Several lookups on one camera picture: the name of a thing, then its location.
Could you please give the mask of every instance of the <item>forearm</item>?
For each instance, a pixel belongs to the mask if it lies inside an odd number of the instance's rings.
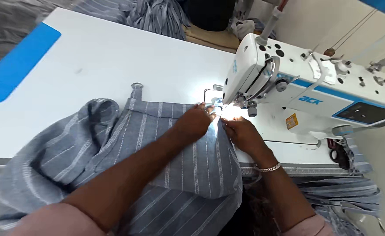
[[[169,130],[155,142],[107,169],[62,202],[75,206],[107,232],[139,197],[144,186],[186,145]]]
[[[252,158],[261,169],[278,163],[271,150],[260,152]],[[309,202],[282,167],[261,174],[273,205],[274,218],[282,232],[315,215]]]

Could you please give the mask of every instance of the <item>person's left hand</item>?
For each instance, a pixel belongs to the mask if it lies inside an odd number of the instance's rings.
[[[208,130],[208,126],[217,116],[215,113],[209,115],[213,110],[214,106],[205,109],[205,102],[202,102],[186,111],[172,128],[179,141],[182,141],[184,145],[188,145],[203,137]]]

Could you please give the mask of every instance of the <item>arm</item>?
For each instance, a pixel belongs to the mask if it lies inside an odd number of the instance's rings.
[[[213,107],[204,111],[204,106],[204,103],[195,105],[155,142],[102,172],[62,203],[78,208],[108,232],[139,197],[144,186],[185,146],[207,132],[216,115],[208,115]]]
[[[231,121],[223,119],[227,135],[242,151],[248,153],[260,169],[271,168],[278,161],[267,147],[253,124],[243,117]],[[315,215],[311,205],[292,182],[283,168],[262,172],[273,204],[274,217],[282,232]]]

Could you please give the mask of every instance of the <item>hand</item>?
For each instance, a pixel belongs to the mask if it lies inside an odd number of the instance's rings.
[[[249,154],[254,160],[261,154],[272,154],[261,135],[251,121],[237,117],[233,120],[222,118],[225,123],[226,133],[230,140],[242,151]]]
[[[205,102],[202,102],[186,111],[170,129],[175,135],[174,138],[181,141],[183,145],[199,140],[206,134],[208,126],[217,116],[215,113],[210,114],[213,110],[214,106],[205,109]]]

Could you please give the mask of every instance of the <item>striped fabric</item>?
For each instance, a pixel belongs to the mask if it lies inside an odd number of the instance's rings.
[[[125,109],[110,99],[89,101],[23,147],[0,176],[0,225],[67,194],[155,141],[193,105],[141,101],[133,84]],[[143,190],[127,217],[131,235],[216,235],[242,201],[240,167],[214,120]]]
[[[379,220],[382,192],[363,177],[293,177],[294,183],[315,206],[336,235],[362,236],[362,229],[348,220],[343,210],[372,215]]]
[[[175,0],[81,0],[73,11],[185,40],[189,20]]]

